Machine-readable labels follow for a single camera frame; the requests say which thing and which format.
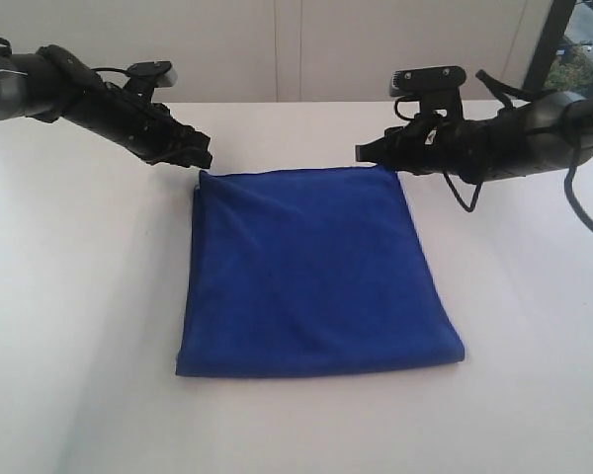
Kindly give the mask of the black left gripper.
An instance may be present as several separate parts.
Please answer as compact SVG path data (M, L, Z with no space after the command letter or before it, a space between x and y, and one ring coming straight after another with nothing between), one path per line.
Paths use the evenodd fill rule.
M127 70L115 71L128 81ZM104 81L101 86L85 90L61 116L118 144L149 165L208 168L212 163L211 138L178 122L164 104L153 103L155 90L137 94Z

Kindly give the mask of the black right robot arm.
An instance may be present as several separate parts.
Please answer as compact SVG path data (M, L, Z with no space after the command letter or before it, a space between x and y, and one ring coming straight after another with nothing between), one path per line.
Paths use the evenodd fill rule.
M455 175L470 185L563 170L593 157L593 97L554 92L487 119L418 113L356 146L355 155L391 171Z

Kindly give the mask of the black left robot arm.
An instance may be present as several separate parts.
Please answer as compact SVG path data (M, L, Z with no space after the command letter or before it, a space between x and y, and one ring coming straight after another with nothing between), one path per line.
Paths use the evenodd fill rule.
M51 44L16 54L0 38L0 120L65 119L106 138L149 165L207 169L210 138L173 118L153 93L176 82L169 61L135 63L121 70L118 86L102 78L67 49Z

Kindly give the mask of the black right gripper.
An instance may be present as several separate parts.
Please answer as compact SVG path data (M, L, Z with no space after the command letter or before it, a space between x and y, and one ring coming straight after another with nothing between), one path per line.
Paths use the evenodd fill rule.
M503 118L503 112L461 121L418 115L405 126L387 129L384 137L356 145L355 161L417 176L445 173L466 183L497 181L495 126Z

